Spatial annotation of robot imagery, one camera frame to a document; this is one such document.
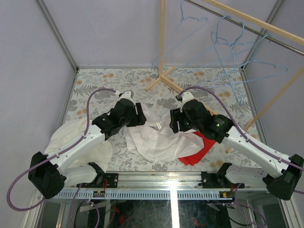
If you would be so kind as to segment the white button shirt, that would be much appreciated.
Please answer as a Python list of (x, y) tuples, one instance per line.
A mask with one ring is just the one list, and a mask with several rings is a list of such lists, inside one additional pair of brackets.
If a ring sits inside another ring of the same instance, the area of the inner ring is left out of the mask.
[(144, 125), (124, 130), (128, 151), (139, 154), (150, 162), (171, 162), (177, 158), (194, 155), (204, 149), (202, 137), (193, 130), (174, 133), (170, 128), (170, 113), (157, 115), (142, 104), (146, 117)]

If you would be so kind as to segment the cream white garment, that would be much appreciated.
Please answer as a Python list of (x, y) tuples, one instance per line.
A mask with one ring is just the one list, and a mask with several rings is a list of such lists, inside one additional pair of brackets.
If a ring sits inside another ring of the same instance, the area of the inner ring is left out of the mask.
[[(50, 154), (52, 151), (59, 149), (69, 141), (85, 131), (86, 119), (77, 119), (64, 123), (59, 127), (50, 138), (50, 142), (44, 151), (44, 154)], [(99, 142), (97, 145), (86, 149), (81, 157), (75, 159), (69, 168), (83, 166), (89, 162), (96, 163), (104, 172), (107, 171), (109, 162), (112, 158), (113, 150), (112, 145), (108, 142)]]

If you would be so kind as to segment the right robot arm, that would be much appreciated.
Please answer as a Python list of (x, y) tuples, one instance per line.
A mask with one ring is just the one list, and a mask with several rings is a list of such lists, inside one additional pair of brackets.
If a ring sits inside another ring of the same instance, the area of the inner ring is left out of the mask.
[(292, 156), (280, 153), (251, 137), (224, 115), (212, 115), (195, 98), (176, 99), (181, 106), (170, 111), (170, 128), (174, 133), (194, 130), (205, 138), (231, 147), (254, 161), (261, 168), (242, 168), (224, 164), (218, 171), (219, 186), (232, 183), (264, 186), (275, 197), (290, 200), (302, 176), (304, 159), (298, 154)]

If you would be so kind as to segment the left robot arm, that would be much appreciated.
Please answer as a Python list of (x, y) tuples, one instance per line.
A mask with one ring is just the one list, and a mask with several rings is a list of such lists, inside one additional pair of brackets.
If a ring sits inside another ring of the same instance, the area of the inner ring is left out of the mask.
[(93, 147), (119, 133), (123, 127), (144, 125), (142, 105), (122, 98), (109, 113), (95, 118), (84, 134), (49, 154), (37, 152), (31, 158), (28, 179), (46, 199), (55, 197), (64, 187), (101, 187), (105, 169), (95, 161), (71, 167)]

